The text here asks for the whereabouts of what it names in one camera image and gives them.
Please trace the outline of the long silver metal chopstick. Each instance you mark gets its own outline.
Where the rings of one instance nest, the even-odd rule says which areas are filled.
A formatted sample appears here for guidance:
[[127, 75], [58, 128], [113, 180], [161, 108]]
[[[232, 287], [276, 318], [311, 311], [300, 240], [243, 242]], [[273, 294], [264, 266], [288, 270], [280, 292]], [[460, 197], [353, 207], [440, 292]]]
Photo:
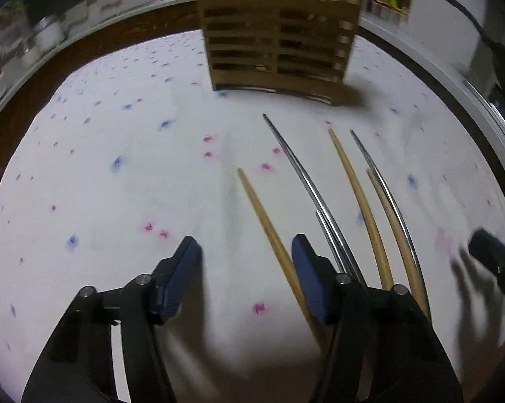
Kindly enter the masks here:
[[343, 272], [354, 277], [361, 285], [367, 286], [364, 275], [355, 259], [354, 253], [346, 241], [345, 235], [338, 226], [332, 212], [327, 207], [324, 198], [319, 192], [317, 186], [315, 186], [314, 181], [311, 179], [298, 157], [292, 151], [289, 144], [283, 138], [282, 134], [275, 127], [270, 118], [267, 117], [267, 114], [263, 114], [263, 119], [283, 149], [283, 152], [292, 165], [293, 170], [304, 185], [307, 194], [312, 199], [315, 209], [319, 213], [320, 219], [326, 224], [328, 232], [332, 234], [334, 255], [338, 266]]

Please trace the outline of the short silver metal chopstick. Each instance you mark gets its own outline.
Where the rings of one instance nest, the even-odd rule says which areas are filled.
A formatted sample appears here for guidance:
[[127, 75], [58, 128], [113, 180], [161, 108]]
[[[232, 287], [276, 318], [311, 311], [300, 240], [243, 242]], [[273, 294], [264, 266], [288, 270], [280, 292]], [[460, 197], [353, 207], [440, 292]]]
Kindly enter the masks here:
[[337, 267], [341, 273], [346, 273], [349, 276], [353, 275], [353, 272], [351, 268], [349, 267], [349, 263], [347, 262], [347, 258], [343, 255], [342, 248], [338, 245], [338, 242], [336, 241], [336, 238], [334, 236], [333, 231], [329, 227], [326, 218], [324, 215], [317, 210], [316, 211], [316, 217], [317, 220], [321, 226], [321, 229], [324, 232], [325, 239], [330, 246], [330, 249], [332, 251], [334, 260], [337, 264]]

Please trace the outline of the wooden chopstick long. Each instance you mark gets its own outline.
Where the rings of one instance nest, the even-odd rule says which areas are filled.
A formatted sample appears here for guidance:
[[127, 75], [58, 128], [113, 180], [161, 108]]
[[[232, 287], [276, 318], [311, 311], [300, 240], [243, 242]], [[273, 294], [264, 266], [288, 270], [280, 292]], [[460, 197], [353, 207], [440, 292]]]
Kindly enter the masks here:
[[346, 152], [343, 149], [342, 144], [339, 138], [337, 137], [336, 133], [334, 132], [333, 128], [330, 128], [328, 130], [328, 133], [330, 139], [333, 142], [335, 150], [337, 151], [337, 154], [339, 155], [339, 158], [342, 162], [343, 169], [346, 171], [349, 183], [355, 194], [355, 199], [357, 201], [357, 204], [359, 205], [361, 214], [363, 216], [363, 221], [365, 223], [370, 244], [373, 249], [374, 259], [377, 266], [382, 288], [385, 290], [391, 289], [395, 284], [392, 275], [392, 270], [388, 261], [386, 250], [384, 248], [383, 239], [377, 227], [377, 223], [375, 222], [375, 218], [368, 203], [368, 200], [365, 196], [365, 192], [355, 173], [353, 165], [348, 155], [346, 155]]

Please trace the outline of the gas stove top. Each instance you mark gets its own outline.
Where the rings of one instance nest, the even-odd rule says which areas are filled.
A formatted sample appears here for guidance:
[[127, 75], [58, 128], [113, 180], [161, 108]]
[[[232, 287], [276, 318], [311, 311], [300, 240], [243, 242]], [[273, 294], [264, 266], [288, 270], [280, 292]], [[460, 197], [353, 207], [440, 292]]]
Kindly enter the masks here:
[[492, 100], [485, 98], [473, 84], [467, 79], [463, 80], [464, 86], [475, 96], [475, 98], [488, 111], [488, 114], [498, 126], [505, 139], [505, 99], [501, 93], [492, 96]]

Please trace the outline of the white floral tablecloth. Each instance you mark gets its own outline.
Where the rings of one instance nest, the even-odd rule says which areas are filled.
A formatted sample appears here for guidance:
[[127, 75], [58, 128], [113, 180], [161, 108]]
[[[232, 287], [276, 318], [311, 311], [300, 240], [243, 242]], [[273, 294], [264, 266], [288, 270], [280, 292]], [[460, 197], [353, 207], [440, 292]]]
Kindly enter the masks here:
[[106, 55], [52, 91], [0, 182], [0, 383], [20, 399], [67, 305], [124, 286], [185, 236], [203, 251], [178, 316], [159, 332], [181, 402], [305, 402], [320, 351], [245, 194], [244, 172], [285, 245], [330, 248], [282, 136], [318, 187], [370, 286], [379, 286], [341, 143], [397, 283], [406, 272], [366, 170], [373, 158], [425, 276], [434, 330], [466, 398], [505, 353], [505, 299], [466, 245], [505, 242], [505, 196], [452, 106], [357, 39], [340, 107], [212, 89], [200, 32]]

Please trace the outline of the wooden lower cabinets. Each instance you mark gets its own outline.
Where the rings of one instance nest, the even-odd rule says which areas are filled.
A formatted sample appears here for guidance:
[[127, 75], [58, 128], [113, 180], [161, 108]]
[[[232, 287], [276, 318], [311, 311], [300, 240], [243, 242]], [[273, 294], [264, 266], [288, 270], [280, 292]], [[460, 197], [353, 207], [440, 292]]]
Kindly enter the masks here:
[[37, 112], [75, 70], [125, 47], [198, 27], [194, 0], [170, 3], [114, 19], [105, 27], [98, 27], [50, 53], [32, 74], [22, 78], [20, 86], [13, 88], [0, 106], [0, 172]]

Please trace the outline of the spice jar set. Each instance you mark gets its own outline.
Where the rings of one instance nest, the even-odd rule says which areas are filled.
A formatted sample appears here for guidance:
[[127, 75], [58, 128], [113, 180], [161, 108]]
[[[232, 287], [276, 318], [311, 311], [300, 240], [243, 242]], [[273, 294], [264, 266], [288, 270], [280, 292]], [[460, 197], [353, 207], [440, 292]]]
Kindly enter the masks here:
[[380, 0], [368, 0], [367, 11], [387, 23], [399, 25], [407, 19], [406, 11], [392, 7]]

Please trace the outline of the wooden utensil holder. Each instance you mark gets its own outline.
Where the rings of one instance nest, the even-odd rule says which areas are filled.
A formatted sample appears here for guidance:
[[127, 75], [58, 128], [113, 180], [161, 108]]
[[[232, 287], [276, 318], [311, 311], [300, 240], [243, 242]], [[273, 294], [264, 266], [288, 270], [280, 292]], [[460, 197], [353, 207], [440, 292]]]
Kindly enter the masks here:
[[341, 105], [362, 0], [196, 0], [212, 87]]

